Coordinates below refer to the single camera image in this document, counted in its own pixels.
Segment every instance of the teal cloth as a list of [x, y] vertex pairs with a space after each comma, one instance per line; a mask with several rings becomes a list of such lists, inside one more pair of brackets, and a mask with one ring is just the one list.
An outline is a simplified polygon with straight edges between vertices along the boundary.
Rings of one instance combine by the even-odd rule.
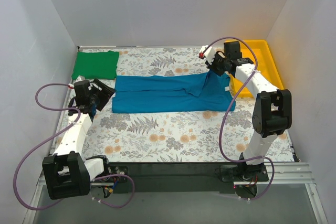
[[230, 77], [212, 71], [188, 76], [117, 76], [113, 113], [225, 111], [232, 96]]

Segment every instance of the green towel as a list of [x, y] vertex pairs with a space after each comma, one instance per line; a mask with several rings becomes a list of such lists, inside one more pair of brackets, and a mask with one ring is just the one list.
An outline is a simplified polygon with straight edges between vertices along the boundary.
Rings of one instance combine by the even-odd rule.
[[84, 76], [85, 79], [113, 80], [117, 76], [119, 52], [78, 52], [72, 79]]

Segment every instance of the white backdrop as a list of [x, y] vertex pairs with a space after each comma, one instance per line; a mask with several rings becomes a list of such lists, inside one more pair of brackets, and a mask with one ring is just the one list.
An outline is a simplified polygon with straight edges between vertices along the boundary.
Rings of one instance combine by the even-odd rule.
[[[59, 113], [35, 103], [35, 92], [50, 82], [68, 83], [76, 47], [50, 0], [0, 0], [0, 223], [22, 223], [27, 209], [13, 193], [21, 158], [55, 132]], [[59, 108], [66, 88], [43, 91], [43, 104]], [[50, 144], [22, 166], [18, 189], [30, 204]]]
[[328, 222], [336, 223], [336, 0], [288, 0], [267, 40], [292, 92], [294, 148], [309, 162]]
[[266, 39], [286, 0], [52, 0], [76, 46]]

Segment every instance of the yellow tray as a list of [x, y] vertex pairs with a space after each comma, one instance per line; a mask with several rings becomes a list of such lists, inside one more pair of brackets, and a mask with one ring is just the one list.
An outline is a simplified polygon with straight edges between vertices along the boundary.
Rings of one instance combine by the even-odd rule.
[[[283, 89], [283, 85], [274, 64], [273, 57], [269, 51], [268, 44], [265, 40], [245, 40], [245, 42], [252, 48], [258, 59], [258, 70], [262, 75], [273, 85], [280, 89]], [[254, 63], [254, 58], [247, 47], [240, 43], [240, 48], [243, 53], [243, 58], [250, 58]], [[233, 84], [233, 93], [236, 94], [237, 91], [242, 87], [242, 83], [231, 76], [231, 82]], [[238, 97], [253, 97], [253, 95], [244, 88]]]

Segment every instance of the floral tablecloth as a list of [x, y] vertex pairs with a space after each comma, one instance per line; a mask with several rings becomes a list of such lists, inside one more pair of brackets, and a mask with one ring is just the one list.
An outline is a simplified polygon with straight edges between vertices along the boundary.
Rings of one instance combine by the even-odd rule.
[[[84, 52], [119, 51], [117, 75], [179, 76], [206, 72], [199, 48], [85, 49]], [[102, 80], [114, 87], [115, 80]], [[112, 162], [222, 162], [218, 148], [224, 112], [114, 114], [111, 99], [98, 112], [88, 131], [84, 158], [104, 154]], [[238, 99], [224, 128], [223, 148], [238, 159], [253, 134], [251, 115], [255, 100]], [[67, 115], [61, 127], [67, 125]], [[56, 145], [62, 136], [57, 138]], [[293, 161], [286, 133], [272, 144], [267, 156], [273, 161]]]

